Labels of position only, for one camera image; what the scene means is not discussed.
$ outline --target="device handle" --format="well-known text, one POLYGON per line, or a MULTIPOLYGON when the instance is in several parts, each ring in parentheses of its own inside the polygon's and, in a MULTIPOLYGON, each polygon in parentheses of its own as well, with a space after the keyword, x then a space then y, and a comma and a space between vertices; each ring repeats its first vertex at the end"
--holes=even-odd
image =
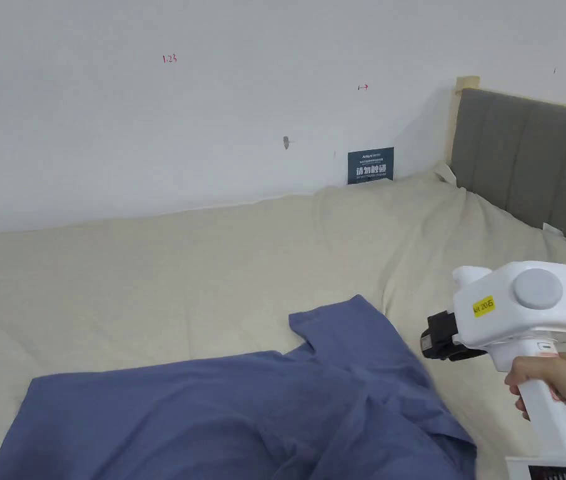
MULTIPOLYGON (((509 372, 517 356, 558 356, 553 339, 515 339, 488 347, 499 372, 509 372)), ((539 437, 542 455, 566 455, 566 402, 543 380, 519 385, 532 427, 539 437)))

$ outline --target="white handheld device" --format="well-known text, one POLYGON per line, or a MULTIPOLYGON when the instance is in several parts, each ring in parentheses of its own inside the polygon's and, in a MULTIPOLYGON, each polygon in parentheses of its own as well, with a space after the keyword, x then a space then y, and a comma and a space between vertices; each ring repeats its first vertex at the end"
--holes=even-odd
MULTIPOLYGON (((428 318, 421 337, 428 358, 489 353, 499 372, 517 356, 557 356, 552 332, 566 332, 566 265, 513 262, 497 270, 464 266, 454 308, 428 318)), ((541 457, 508 457, 513 480, 566 480, 566 402, 542 380, 520 385, 541 457)))

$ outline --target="white wall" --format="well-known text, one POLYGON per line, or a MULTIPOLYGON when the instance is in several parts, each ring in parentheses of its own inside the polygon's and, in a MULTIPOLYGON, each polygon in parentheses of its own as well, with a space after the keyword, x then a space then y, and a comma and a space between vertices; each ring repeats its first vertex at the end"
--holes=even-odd
POLYGON ((0 0, 0 231, 405 176, 469 74, 566 103, 566 0, 0 0))

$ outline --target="wrinkled fabric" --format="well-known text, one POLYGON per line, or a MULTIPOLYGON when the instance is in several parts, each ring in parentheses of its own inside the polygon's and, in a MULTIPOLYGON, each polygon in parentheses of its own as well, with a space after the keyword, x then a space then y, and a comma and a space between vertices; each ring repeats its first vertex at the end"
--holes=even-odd
POLYGON ((363 297, 289 316, 305 344, 36 378, 0 480, 470 479, 476 448, 363 297))

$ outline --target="wooden bed frame post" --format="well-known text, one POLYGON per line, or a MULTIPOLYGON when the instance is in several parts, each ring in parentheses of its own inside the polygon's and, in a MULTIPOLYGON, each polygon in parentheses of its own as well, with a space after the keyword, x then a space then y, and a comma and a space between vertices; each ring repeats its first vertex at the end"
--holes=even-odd
POLYGON ((465 88, 479 88, 480 77, 458 77, 457 86, 454 87, 454 95, 452 96, 452 105, 449 109, 449 128, 447 132, 447 141, 445 142, 445 163, 448 165, 452 161, 452 146, 454 145, 454 135, 457 133, 457 117, 459 116, 459 105, 461 103, 461 94, 465 88))

